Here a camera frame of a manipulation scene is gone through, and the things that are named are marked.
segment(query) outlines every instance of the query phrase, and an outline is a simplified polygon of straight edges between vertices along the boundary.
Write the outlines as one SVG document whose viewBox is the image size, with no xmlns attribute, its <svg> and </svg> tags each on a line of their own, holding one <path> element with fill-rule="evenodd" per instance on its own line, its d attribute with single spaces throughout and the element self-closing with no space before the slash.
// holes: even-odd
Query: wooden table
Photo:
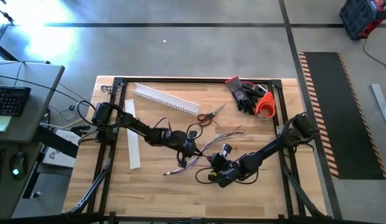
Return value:
<svg viewBox="0 0 386 224">
<path fill-rule="evenodd" d="M 110 97 L 102 93 L 100 86 L 111 85 L 113 79 L 114 77 L 110 76 L 97 77 L 92 96 L 94 105 L 109 100 Z M 281 79 L 281 81 L 288 117 L 292 118 L 303 111 L 297 81 L 295 79 Z M 264 121 L 239 112 L 225 85 L 213 83 L 143 84 L 200 104 L 201 113 L 214 111 L 220 105 L 226 104 L 226 107 L 214 119 L 221 128 L 214 123 L 205 127 L 203 135 L 196 140 L 198 148 L 213 140 L 220 133 L 233 131 L 240 125 L 239 131 L 244 131 L 247 135 L 227 141 L 233 147 L 228 156 L 232 160 L 244 153 L 261 149 L 275 138 L 272 120 Z M 128 83 L 126 100 L 134 99 L 136 117 L 142 122 L 154 126 L 159 119 L 167 116 L 171 120 L 173 130 L 183 131 L 189 124 L 196 122 L 193 115 L 135 96 L 132 92 L 134 88 L 134 83 Z M 166 127 L 167 123 L 161 123 L 159 126 Z M 223 143 L 217 144 L 205 153 L 211 155 L 220 152 Z M 91 186 L 98 149 L 99 144 L 95 142 L 85 142 L 80 146 L 63 210 L 70 210 L 74 207 Z M 120 129 L 106 214 L 116 212 L 117 216 L 134 217 L 278 218 L 279 214 L 286 215 L 287 213 L 277 154 L 264 161 L 256 183 L 252 185 L 233 183 L 221 189 L 217 184 L 203 185 L 196 182 L 194 177 L 196 171 L 209 165 L 203 158 L 191 170 L 163 176 L 164 172 L 177 168 L 176 152 L 165 147 L 152 147 L 141 137 L 139 137 L 139 151 L 141 168 L 130 170 L 126 130 Z M 317 208 L 326 214 L 312 149 L 300 146 L 296 153 L 296 160 L 303 189 Z M 205 172 L 199 175 L 203 181 L 206 180 L 206 176 Z M 100 195 L 101 189 L 98 190 L 96 197 L 94 209 L 96 211 Z M 292 196 L 294 211 L 298 213 L 295 194 Z"/>
</svg>

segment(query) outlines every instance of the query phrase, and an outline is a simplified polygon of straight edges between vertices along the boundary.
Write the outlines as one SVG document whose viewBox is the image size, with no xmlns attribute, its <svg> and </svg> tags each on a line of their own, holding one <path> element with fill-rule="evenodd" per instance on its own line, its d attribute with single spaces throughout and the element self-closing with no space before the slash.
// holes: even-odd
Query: concrete floor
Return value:
<svg viewBox="0 0 386 224">
<path fill-rule="evenodd" d="M 338 13 L 343 3 L 285 0 L 292 24 L 340 24 Z M 15 19 L 26 25 L 8 28 L 0 44 L 19 60 L 49 60 L 64 65 L 61 83 L 86 99 L 92 94 L 97 75 L 229 77 L 237 74 L 297 78 L 285 28 L 42 27 L 29 22 L 283 23 L 275 0 L 35 0 L 18 4 L 26 5 L 9 3 L 9 7 L 19 12 L 32 5 L 42 14 L 14 13 Z M 344 29 L 294 28 L 293 37 L 298 51 L 342 54 L 386 168 L 386 125 L 369 88 L 371 83 L 379 83 L 386 95 L 384 68 L 362 52 L 363 41 L 351 41 Z M 386 63 L 386 28 L 372 33 L 367 50 Z M 73 102 L 55 94 L 50 104 L 64 110 Z M 55 124 L 67 123 L 61 118 L 55 120 Z M 345 219 L 386 223 L 386 180 L 333 181 Z M 43 175 L 36 190 L 44 195 L 21 200 L 14 216 L 61 212 L 67 183 L 68 178 Z M 25 214 L 27 207 L 34 208 L 34 212 Z"/>
</svg>

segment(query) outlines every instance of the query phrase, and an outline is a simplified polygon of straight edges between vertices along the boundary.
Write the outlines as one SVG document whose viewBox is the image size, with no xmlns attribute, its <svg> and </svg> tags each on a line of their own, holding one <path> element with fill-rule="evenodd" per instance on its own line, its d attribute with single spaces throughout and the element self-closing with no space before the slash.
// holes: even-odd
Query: keyboard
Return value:
<svg viewBox="0 0 386 224">
<path fill-rule="evenodd" d="M 0 116 L 21 116 L 31 89 L 18 86 L 0 86 Z"/>
</svg>

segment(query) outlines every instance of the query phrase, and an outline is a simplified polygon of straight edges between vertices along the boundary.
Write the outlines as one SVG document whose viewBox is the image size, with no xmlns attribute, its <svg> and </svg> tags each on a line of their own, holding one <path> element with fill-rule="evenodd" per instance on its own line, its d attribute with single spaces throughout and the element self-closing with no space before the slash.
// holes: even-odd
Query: computer mouse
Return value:
<svg viewBox="0 0 386 224">
<path fill-rule="evenodd" d="M 26 153 L 18 152 L 11 157 L 11 160 L 9 161 L 9 170 L 14 179 L 23 179 L 26 176 L 27 169 Z"/>
</svg>

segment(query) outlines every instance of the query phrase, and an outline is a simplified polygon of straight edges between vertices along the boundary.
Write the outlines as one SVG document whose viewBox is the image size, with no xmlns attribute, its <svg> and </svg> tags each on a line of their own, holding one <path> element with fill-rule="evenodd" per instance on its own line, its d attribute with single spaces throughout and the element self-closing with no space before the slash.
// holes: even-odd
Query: black floor mat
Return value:
<svg viewBox="0 0 386 224">
<path fill-rule="evenodd" d="M 299 59 L 331 175 L 386 179 L 341 55 L 301 52 Z"/>
</svg>

